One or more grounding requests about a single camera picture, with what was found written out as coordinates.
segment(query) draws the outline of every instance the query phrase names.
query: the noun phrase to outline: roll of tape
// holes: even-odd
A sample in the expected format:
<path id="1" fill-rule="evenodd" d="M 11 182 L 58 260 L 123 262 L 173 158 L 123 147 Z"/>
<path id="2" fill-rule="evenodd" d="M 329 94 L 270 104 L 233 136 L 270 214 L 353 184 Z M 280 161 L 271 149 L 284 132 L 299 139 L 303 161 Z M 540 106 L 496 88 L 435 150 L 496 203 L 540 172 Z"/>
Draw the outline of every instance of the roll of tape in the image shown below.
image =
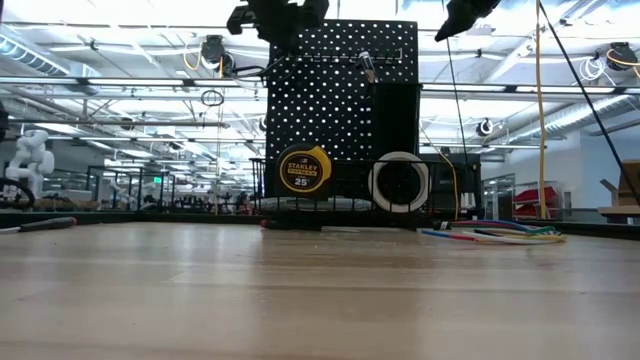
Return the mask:
<path id="1" fill-rule="evenodd" d="M 385 154 L 380 158 L 381 161 L 393 161 L 393 160 L 404 160 L 404 161 L 422 161 L 419 157 L 404 151 L 394 151 L 388 154 Z M 380 175 L 380 170 L 387 165 L 388 163 L 377 162 L 373 165 L 373 170 L 369 172 L 369 192 L 373 196 L 373 201 L 375 201 L 378 206 L 381 208 L 394 213 L 407 213 L 409 209 L 411 211 L 417 210 L 420 206 L 424 205 L 429 198 L 429 168 L 424 163 L 412 163 L 411 166 L 416 170 L 418 175 L 420 176 L 420 191 L 415 199 L 411 202 L 411 204 L 393 204 L 389 201 L 389 199 L 385 198 L 380 192 L 380 187 L 378 186 L 378 175 Z"/>

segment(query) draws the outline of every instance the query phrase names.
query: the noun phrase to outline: tape measure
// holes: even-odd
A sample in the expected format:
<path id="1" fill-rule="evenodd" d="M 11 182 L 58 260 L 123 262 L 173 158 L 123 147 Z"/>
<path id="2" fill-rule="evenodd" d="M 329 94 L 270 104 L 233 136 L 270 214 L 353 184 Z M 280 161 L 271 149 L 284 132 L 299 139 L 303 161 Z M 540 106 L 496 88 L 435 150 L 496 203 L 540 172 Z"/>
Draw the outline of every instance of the tape measure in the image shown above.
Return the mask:
<path id="1" fill-rule="evenodd" d="M 290 146 L 278 158 L 278 177 L 285 193 L 316 197 L 331 178 L 331 159 L 320 146 Z"/>

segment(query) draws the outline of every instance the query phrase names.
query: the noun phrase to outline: black cable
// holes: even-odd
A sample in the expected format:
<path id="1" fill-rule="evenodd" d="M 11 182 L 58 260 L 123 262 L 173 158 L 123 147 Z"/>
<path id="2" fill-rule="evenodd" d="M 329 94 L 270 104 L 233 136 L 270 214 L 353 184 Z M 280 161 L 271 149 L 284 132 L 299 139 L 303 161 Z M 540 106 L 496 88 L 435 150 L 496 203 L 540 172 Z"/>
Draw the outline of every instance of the black cable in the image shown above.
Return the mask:
<path id="1" fill-rule="evenodd" d="M 445 9 L 444 0 L 442 0 L 442 9 Z M 453 71 L 453 57 L 451 56 L 451 45 L 447 38 L 447 53 L 449 54 L 449 69 L 451 69 L 451 81 L 453 82 L 453 94 L 456 97 L 456 108 L 458 109 L 458 120 L 460 121 L 460 133 L 462 135 L 462 148 L 464 150 L 464 163 L 469 168 L 469 157 L 467 156 L 467 141 L 464 138 L 464 125 L 462 123 L 462 112 L 460 111 L 460 98 L 458 97 L 458 86 L 456 85 L 456 75 Z"/>
<path id="2" fill-rule="evenodd" d="M 217 97 L 217 99 L 214 98 L 213 102 L 211 102 L 211 94 Z M 219 92 L 218 90 L 214 90 L 214 89 L 207 90 L 202 92 L 202 94 L 200 94 L 200 102 L 202 103 L 202 105 L 210 108 L 214 106 L 220 106 L 224 104 L 224 95 L 222 95 L 222 93 Z"/>
<path id="3" fill-rule="evenodd" d="M 560 38 L 558 37 L 558 34 L 556 33 L 556 30 L 553 28 L 553 25 L 551 24 L 551 21 L 549 21 L 549 16 L 547 15 L 547 11 L 545 10 L 544 6 L 542 6 L 542 3 L 540 3 L 540 10 L 542 11 L 542 14 L 544 15 L 545 19 L 547 20 L 547 25 L 549 26 L 549 29 L 553 33 L 553 37 L 556 39 L 556 42 L 558 43 L 558 46 L 560 47 L 560 51 L 562 51 L 562 55 L 567 60 L 567 65 L 569 65 L 569 69 L 571 69 L 571 72 L 573 73 L 573 76 L 575 77 L 575 79 L 576 79 L 576 81 L 578 83 L 578 86 L 580 86 L 580 90 L 582 90 L 582 94 L 584 95 L 584 98 L 587 101 L 587 104 L 589 105 L 589 108 L 591 108 L 591 112 L 593 113 L 593 117 L 596 119 L 596 122 L 598 123 L 598 126 L 600 127 L 600 131 L 602 131 L 602 135 L 604 135 L 604 138 L 607 140 L 607 144 L 609 145 L 609 149 L 611 150 L 611 153 L 613 154 L 613 157 L 616 159 L 616 163 L 618 163 L 618 167 L 620 168 L 620 173 L 622 174 L 622 176 L 624 177 L 624 180 L 629 185 L 629 190 L 631 190 L 631 194 L 633 194 L 633 198 L 636 200 L 636 203 L 638 204 L 638 206 L 640 206 L 640 197 L 638 197 L 638 192 L 636 191 L 635 186 L 633 186 L 633 183 L 631 182 L 631 177 L 624 170 L 624 165 L 622 164 L 622 160 L 620 159 L 620 156 L 618 155 L 618 151 L 616 151 L 616 147 L 613 145 L 613 141 L 611 141 L 611 137 L 609 136 L 609 133 L 607 132 L 607 129 L 604 127 L 604 124 L 602 123 L 602 120 L 600 119 L 600 116 L 598 115 L 598 112 L 596 111 L 596 108 L 593 106 L 593 102 L 591 102 L 591 98 L 589 97 L 589 94 L 587 93 L 587 90 L 584 88 L 584 85 L 582 84 L 582 80 L 580 80 L 580 76 L 578 76 L 578 73 L 576 72 L 576 69 L 573 67 L 573 64 L 571 63 L 571 60 L 569 59 L 569 54 L 567 54 L 567 50 L 565 50 L 564 45 L 562 45 L 562 41 L 560 41 Z"/>
<path id="4" fill-rule="evenodd" d="M 277 66 L 278 64 L 280 64 L 282 61 L 284 61 L 284 59 L 285 59 L 285 58 L 286 58 L 286 56 L 281 56 L 281 57 L 279 57 L 276 61 L 274 61 L 273 63 L 271 63 L 271 65 L 267 66 L 265 69 L 262 69 L 262 70 L 261 70 L 261 71 L 259 71 L 259 72 L 252 73 L 252 74 L 238 75 L 238 76 L 235 76 L 235 78 L 236 78 L 236 79 L 242 79 L 242 78 L 255 77 L 255 76 L 260 76 L 260 77 L 266 76 L 266 75 L 267 75 L 267 73 L 268 73 L 271 69 L 273 69 L 274 67 L 276 67 L 276 66 Z"/>
<path id="5" fill-rule="evenodd" d="M 33 205 L 36 202 L 36 198 L 33 195 L 33 192 L 28 187 L 26 187 L 22 183 L 15 180 L 0 178 L 0 190 L 2 190 L 5 186 L 15 186 L 19 190 L 22 190 L 22 192 L 25 195 L 27 195 L 27 198 L 29 199 L 29 201 L 26 204 L 15 202 L 15 201 L 0 201 L 0 208 L 5 208 L 5 209 L 13 208 L 13 209 L 19 209 L 19 210 L 26 210 L 33 207 Z"/>

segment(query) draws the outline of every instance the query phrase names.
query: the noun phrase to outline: light fixture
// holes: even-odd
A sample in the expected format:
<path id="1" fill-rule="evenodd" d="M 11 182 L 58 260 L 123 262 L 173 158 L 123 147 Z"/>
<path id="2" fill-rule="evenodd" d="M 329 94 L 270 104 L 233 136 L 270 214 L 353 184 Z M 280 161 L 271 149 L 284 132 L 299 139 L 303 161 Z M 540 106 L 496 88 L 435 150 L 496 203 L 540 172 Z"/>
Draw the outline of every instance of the light fixture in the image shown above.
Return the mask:
<path id="1" fill-rule="evenodd" d="M 193 83 L 196 86 L 240 87 L 240 85 L 238 85 L 234 80 L 231 80 L 231 79 L 194 80 Z"/>
<path id="2" fill-rule="evenodd" d="M 540 88 L 543 93 L 559 93 L 559 94 L 582 94 L 582 89 L 577 86 L 542 86 Z M 585 90 L 589 94 L 608 94 L 615 90 L 613 87 L 604 86 L 585 86 Z M 537 92 L 535 86 L 518 86 L 517 92 Z"/>
<path id="3" fill-rule="evenodd" d="M 69 126 L 69 125 L 63 125 L 63 124 L 35 124 L 35 125 L 41 128 L 61 132 L 64 134 L 71 134 L 71 135 L 85 134 L 84 131 L 78 130 L 73 126 Z"/>
<path id="4" fill-rule="evenodd" d="M 42 84 L 46 81 L 49 85 L 78 85 L 78 81 L 73 78 L 64 77 L 22 77 L 22 76 L 0 76 L 2 84 Z"/>
<path id="5" fill-rule="evenodd" d="M 113 148 L 111 146 L 105 145 L 103 143 L 97 142 L 97 141 L 87 141 L 87 143 L 89 143 L 90 145 L 93 145 L 97 148 L 100 148 L 102 150 L 113 150 Z"/>
<path id="6" fill-rule="evenodd" d="M 448 84 L 425 84 L 422 90 L 439 90 L 439 91 L 483 91 L 483 92 L 503 92 L 506 86 L 500 85 L 453 85 Z"/>
<path id="7" fill-rule="evenodd" d="M 191 78 L 191 76 L 189 76 L 189 74 L 187 74 L 187 72 L 184 70 L 176 70 L 176 75 L 184 76 L 186 78 Z"/>
<path id="8" fill-rule="evenodd" d="M 449 147 L 449 148 L 464 148 L 464 144 L 461 143 L 428 143 L 421 142 L 421 146 L 435 146 L 435 147 Z M 539 145 L 485 145 L 485 144 L 467 144 L 467 149 L 480 149 L 491 151 L 493 149 L 519 149 L 519 150 L 535 150 L 540 149 Z"/>
<path id="9" fill-rule="evenodd" d="M 95 78 L 87 79 L 91 85 L 111 85 L 111 86 L 182 86 L 182 80 L 171 79 L 107 79 Z"/>
<path id="10" fill-rule="evenodd" d="M 176 170 L 191 170 L 191 166 L 189 165 L 170 165 L 172 168 L 176 169 Z"/>
<path id="11" fill-rule="evenodd" d="M 135 156 L 135 157 L 154 157 L 155 155 L 153 155 L 152 153 L 146 152 L 146 151 L 142 151 L 142 150 L 120 150 L 123 153 L 127 154 L 127 155 L 131 155 L 131 156 Z"/>
<path id="12" fill-rule="evenodd" d="M 82 136 L 82 137 L 79 138 L 79 140 L 83 140 L 83 141 L 131 141 L 130 138 L 117 138 L 117 137 L 107 138 L 107 137 L 92 137 L 92 136 Z"/>

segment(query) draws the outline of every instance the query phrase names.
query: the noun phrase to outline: table surface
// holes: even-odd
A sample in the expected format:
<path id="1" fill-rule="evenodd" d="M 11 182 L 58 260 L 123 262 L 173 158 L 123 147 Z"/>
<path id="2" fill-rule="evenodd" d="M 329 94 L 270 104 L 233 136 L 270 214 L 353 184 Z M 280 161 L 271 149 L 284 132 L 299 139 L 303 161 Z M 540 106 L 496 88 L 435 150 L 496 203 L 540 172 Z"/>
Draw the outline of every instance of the table surface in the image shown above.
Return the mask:
<path id="1" fill-rule="evenodd" d="M 640 242 L 126 223 L 0 237 L 0 359 L 637 359 Z"/>

